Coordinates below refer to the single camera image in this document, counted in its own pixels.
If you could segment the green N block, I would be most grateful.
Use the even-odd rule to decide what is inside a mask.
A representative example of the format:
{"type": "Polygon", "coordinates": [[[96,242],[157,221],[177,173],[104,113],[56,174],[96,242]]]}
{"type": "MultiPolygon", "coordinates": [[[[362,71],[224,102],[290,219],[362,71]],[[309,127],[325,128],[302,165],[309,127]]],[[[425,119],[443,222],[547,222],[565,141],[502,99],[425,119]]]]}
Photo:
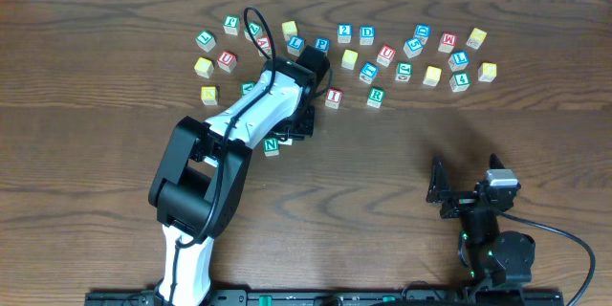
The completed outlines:
{"type": "Polygon", "coordinates": [[[263,141],[264,154],[266,157],[278,156],[280,153],[278,139],[267,138],[263,141]]]}

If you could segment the green R block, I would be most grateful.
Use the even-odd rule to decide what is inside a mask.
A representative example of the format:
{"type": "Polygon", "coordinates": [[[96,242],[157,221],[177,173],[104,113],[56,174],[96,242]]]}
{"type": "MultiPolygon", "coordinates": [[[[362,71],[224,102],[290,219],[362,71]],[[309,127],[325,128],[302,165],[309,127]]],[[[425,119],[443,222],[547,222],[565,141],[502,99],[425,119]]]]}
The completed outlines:
{"type": "Polygon", "coordinates": [[[366,104],[373,108],[380,108],[385,98],[385,90],[372,87],[367,97],[366,104]]]}

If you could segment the red u block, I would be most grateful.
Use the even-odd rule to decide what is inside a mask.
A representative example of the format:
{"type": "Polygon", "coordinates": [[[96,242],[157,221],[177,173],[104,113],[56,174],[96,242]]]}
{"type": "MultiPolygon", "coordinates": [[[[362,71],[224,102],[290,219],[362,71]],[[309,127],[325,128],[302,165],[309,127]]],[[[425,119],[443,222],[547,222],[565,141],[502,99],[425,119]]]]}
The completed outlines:
{"type": "Polygon", "coordinates": [[[222,70],[231,73],[237,65],[237,56],[224,50],[217,58],[217,64],[222,70]]]}
{"type": "Polygon", "coordinates": [[[383,67],[388,67],[395,57],[396,50],[388,45],[383,45],[377,54],[376,62],[383,67]]]}

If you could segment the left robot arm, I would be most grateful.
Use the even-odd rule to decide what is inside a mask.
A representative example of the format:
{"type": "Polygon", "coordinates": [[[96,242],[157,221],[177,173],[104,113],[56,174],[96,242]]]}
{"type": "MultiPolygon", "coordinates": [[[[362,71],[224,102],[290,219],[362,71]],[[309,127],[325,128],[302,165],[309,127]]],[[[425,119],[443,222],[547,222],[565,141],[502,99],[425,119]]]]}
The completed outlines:
{"type": "Polygon", "coordinates": [[[312,113],[327,58],[265,62],[259,81],[230,108],[204,121],[175,126],[148,202],[166,242],[159,305],[199,305],[209,294],[215,239],[237,210],[253,149],[280,124],[294,128],[312,113]]]}

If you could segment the green V block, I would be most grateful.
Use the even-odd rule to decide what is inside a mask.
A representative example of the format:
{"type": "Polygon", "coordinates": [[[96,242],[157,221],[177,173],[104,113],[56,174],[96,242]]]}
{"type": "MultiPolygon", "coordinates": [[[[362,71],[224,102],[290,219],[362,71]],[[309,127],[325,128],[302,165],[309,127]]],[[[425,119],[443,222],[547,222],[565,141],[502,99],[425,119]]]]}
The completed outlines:
{"type": "Polygon", "coordinates": [[[253,81],[242,83],[241,84],[241,95],[245,96],[247,93],[249,93],[254,88],[255,85],[256,83],[253,81]]]}

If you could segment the yellow block centre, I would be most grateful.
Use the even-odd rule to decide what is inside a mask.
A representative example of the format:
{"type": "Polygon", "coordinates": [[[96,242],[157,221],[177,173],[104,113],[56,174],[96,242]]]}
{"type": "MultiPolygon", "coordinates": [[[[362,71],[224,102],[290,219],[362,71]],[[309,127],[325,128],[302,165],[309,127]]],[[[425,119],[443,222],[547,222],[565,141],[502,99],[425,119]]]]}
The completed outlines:
{"type": "Polygon", "coordinates": [[[341,67],[347,70],[353,70],[357,63],[358,57],[358,52],[346,49],[342,55],[341,67]]]}

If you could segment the blue P block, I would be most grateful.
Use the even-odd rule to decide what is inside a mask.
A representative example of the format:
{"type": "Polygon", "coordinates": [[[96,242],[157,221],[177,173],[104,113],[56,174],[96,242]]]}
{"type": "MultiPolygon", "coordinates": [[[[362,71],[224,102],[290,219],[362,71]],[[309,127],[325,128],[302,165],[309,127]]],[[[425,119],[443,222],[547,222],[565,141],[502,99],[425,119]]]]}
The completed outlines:
{"type": "Polygon", "coordinates": [[[325,55],[328,53],[330,47],[330,40],[323,37],[318,37],[315,41],[315,48],[325,55]]]}

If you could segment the green 4 block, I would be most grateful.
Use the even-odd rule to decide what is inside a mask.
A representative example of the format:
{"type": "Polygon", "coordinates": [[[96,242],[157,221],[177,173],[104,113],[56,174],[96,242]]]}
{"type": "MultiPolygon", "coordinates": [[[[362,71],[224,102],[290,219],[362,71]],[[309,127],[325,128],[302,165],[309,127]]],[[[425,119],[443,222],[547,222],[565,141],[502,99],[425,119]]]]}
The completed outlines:
{"type": "Polygon", "coordinates": [[[468,73],[453,74],[449,80],[450,89],[453,93],[466,91],[470,87],[470,77],[468,73]]]}

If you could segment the yellow G block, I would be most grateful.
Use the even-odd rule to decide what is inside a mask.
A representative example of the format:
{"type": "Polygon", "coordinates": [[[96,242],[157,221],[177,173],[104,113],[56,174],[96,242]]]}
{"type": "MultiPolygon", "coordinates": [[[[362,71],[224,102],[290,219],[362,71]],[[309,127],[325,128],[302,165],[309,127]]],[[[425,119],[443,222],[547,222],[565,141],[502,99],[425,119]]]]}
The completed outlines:
{"type": "Polygon", "coordinates": [[[478,80],[492,82],[497,75],[497,65],[491,62],[483,62],[478,69],[478,80]]]}

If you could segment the yellow K block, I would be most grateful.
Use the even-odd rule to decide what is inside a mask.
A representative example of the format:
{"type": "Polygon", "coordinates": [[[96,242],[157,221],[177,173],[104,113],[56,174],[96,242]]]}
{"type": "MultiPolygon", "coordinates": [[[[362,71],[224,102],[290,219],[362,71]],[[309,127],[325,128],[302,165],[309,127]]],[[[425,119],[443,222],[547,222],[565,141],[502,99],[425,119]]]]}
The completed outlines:
{"type": "Polygon", "coordinates": [[[202,86],[200,99],[205,106],[218,104],[218,89],[216,86],[202,86]]]}

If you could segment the yellow block top middle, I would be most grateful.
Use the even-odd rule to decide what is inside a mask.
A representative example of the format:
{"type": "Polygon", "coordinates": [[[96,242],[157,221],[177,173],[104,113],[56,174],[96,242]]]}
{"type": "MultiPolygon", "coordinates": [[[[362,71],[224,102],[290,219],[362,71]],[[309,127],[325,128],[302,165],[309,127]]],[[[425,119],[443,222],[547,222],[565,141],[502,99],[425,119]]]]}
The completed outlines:
{"type": "Polygon", "coordinates": [[[287,21],[281,24],[282,34],[286,41],[289,41],[293,36],[298,36],[298,28],[295,21],[287,21]]]}

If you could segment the blue 2 block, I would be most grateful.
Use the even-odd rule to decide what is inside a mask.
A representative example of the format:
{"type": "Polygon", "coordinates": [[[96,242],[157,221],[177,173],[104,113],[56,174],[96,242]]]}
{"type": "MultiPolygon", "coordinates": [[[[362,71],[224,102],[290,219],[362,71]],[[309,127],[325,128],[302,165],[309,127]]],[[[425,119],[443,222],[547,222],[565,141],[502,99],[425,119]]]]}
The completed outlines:
{"type": "Polygon", "coordinates": [[[339,24],[338,25],[338,43],[348,44],[352,40],[352,25],[351,24],[339,24]]]}

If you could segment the yellow S block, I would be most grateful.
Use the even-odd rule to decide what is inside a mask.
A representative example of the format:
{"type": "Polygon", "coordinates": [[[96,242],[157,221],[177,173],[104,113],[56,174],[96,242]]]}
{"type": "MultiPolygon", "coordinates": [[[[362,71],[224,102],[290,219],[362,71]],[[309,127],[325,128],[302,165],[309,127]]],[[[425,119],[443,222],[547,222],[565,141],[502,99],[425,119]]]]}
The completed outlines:
{"type": "Polygon", "coordinates": [[[442,70],[435,66],[428,66],[426,68],[423,84],[431,87],[435,87],[441,78],[442,70]]]}

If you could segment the yellow block far right top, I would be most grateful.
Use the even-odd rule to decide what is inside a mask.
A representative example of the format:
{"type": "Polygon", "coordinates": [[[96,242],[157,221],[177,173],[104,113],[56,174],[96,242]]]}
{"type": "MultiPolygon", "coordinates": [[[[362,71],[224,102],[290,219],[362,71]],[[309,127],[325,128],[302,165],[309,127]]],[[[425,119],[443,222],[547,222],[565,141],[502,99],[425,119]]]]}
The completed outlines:
{"type": "Polygon", "coordinates": [[[484,43],[487,33],[481,29],[474,28],[466,42],[466,45],[474,50],[478,50],[484,43]]]}

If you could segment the blue 5 block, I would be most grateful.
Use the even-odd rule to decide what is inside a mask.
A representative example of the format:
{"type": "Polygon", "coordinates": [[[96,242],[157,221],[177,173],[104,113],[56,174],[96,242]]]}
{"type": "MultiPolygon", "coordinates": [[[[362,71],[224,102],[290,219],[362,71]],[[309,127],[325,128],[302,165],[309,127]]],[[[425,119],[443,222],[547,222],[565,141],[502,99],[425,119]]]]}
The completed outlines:
{"type": "Polygon", "coordinates": [[[419,38],[408,39],[404,44],[404,53],[407,58],[418,56],[423,51],[423,44],[419,38]]]}

